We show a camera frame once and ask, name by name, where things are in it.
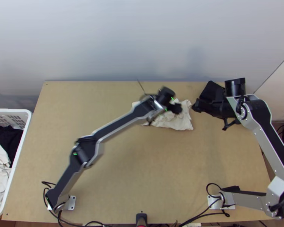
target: laundry basket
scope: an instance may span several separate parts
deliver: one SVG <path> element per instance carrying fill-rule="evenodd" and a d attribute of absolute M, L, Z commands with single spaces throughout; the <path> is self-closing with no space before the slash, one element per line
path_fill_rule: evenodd
<path fill-rule="evenodd" d="M 17 167 L 17 162 L 19 160 L 19 156 L 21 153 L 22 145 L 24 138 L 26 136 L 26 132 L 28 129 L 28 125 L 31 121 L 32 113 L 29 110 L 21 110 L 21 109 L 0 109 L 0 125 L 3 127 L 12 126 L 15 129 L 23 129 L 23 134 L 15 155 L 14 162 L 11 167 L 11 173 L 8 178 L 7 186 L 3 195 L 2 204 L 0 207 L 0 215 L 3 212 L 3 208 L 5 205 L 5 201 L 8 195 L 9 188 L 11 186 L 12 178 L 15 173 L 15 169 Z"/>

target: black cylindrical motor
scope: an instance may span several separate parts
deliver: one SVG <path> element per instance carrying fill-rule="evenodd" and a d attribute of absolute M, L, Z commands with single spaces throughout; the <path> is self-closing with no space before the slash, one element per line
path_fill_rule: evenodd
<path fill-rule="evenodd" d="M 245 78 L 225 81 L 225 89 L 227 97 L 245 95 Z"/>

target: black cloth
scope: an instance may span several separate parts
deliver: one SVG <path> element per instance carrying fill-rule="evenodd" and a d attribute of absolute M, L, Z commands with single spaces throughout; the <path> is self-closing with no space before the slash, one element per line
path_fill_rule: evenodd
<path fill-rule="evenodd" d="M 22 137 L 23 130 L 14 129 L 12 126 L 0 126 L 0 145 L 7 152 L 8 157 L 12 163 Z"/>

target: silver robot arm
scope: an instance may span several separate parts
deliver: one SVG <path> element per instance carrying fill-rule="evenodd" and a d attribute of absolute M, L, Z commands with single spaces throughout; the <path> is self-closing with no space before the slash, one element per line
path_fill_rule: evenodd
<path fill-rule="evenodd" d="M 103 154 L 103 142 L 112 138 L 134 124 L 152 122 L 159 114 L 172 111 L 181 112 L 180 104 L 170 104 L 175 93 L 167 87 L 161 88 L 156 95 L 146 95 L 131 111 L 124 116 L 95 130 L 91 135 L 79 138 L 70 154 L 70 162 L 65 172 L 54 188 L 47 191 L 45 198 L 49 209 L 55 213 L 63 209 L 73 210 L 74 204 L 67 208 L 74 196 L 69 191 L 81 176 L 82 172 L 90 168 Z"/>
<path fill-rule="evenodd" d="M 205 104 L 201 103 L 196 103 L 197 105 L 195 104 L 193 109 L 198 112 L 205 111 L 224 119 L 224 130 L 232 124 L 242 124 L 251 130 L 274 170 L 275 177 L 265 193 L 242 191 L 239 186 L 222 188 L 219 194 L 215 195 L 220 196 L 221 200 L 214 204 L 212 209 L 229 209 L 234 205 L 239 205 L 262 210 L 275 219 L 284 218 L 284 144 L 272 126 L 272 115 L 266 102 L 258 99 L 254 94 L 245 94 L 244 78 L 226 81 L 225 89 L 217 88 L 216 91 L 220 95 L 216 93 L 215 100 L 210 103 L 211 107 L 216 105 L 214 109 L 208 109 Z M 219 107 L 220 112 L 215 112 L 216 107 Z M 235 117 L 236 119 L 228 124 L 227 117 Z M 212 201 L 213 198 L 209 197 L 208 203 L 210 204 Z"/>

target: white wall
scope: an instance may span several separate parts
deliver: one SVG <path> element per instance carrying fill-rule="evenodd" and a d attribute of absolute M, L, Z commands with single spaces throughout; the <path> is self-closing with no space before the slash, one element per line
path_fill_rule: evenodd
<path fill-rule="evenodd" d="M 44 80 L 223 81 L 284 59 L 284 0 L 0 0 L 0 93 Z"/>
<path fill-rule="evenodd" d="M 284 120 L 284 62 L 255 94 L 268 104 L 273 120 Z"/>

